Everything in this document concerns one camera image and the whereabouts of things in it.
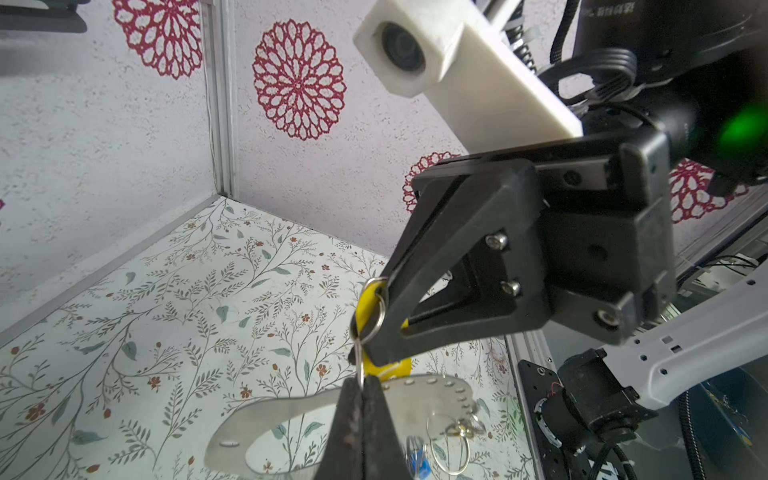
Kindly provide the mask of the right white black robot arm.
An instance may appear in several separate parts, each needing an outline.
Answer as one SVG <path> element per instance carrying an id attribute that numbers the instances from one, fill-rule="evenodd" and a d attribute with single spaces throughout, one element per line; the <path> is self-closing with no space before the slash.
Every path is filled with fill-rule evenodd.
<path id="1" fill-rule="evenodd" d="M 767 353 L 767 269 L 657 325 L 676 293 L 667 176 L 645 126 L 454 158 L 362 289 L 360 356 L 383 367 L 557 322 L 599 342 L 565 362 L 538 428 L 557 447 L 630 439 L 692 387 Z"/>

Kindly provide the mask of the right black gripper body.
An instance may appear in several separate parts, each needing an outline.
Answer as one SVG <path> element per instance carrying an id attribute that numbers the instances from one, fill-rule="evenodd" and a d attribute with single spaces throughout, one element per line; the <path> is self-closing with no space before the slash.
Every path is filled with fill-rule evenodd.
<path id="1" fill-rule="evenodd" d="M 642 127 L 459 158 L 533 163 L 545 202 L 546 323 L 617 345 L 674 295 L 670 153 L 664 133 Z"/>

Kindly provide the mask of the blue key tag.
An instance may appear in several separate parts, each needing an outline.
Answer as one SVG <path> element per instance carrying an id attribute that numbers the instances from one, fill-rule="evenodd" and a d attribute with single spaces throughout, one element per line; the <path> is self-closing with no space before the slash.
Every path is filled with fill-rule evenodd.
<path id="1" fill-rule="evenodd" d="M 427 480 L 431 467 L 426 453 L 426 444 L 422 437 L 408 436 L 405 442 L 406 465 L 415 480 Z"/>

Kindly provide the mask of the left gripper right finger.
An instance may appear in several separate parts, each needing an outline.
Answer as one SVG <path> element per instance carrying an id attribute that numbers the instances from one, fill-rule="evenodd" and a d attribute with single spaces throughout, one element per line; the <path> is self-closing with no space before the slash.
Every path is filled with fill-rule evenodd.
<path id="1" fill-rule="evenodd" d="M 411 478 L 380 380 L 367 376 L 362 390 L 362 478 Z"/>

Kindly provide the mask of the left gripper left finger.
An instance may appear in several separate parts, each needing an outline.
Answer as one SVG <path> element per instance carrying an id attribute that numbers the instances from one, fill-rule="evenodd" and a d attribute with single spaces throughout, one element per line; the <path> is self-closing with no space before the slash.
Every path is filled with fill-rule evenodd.
<path id="1" fill-rule="evenodd" d="M 314 480 L 363 478 L 362 391 L 355 378 L 341 388 L 322 459 Z"/>

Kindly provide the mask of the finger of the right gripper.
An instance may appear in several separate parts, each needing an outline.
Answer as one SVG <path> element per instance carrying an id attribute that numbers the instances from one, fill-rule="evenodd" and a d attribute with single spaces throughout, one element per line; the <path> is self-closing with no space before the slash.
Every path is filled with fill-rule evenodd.
<path id="1" fill-rule="evenodd" d="M 416 207 L 381 273 L 384 317 L 364 330 L 372 363 L 543 326 L 552 308 L 533 163 L 459 158 L 412 186 Z"/>

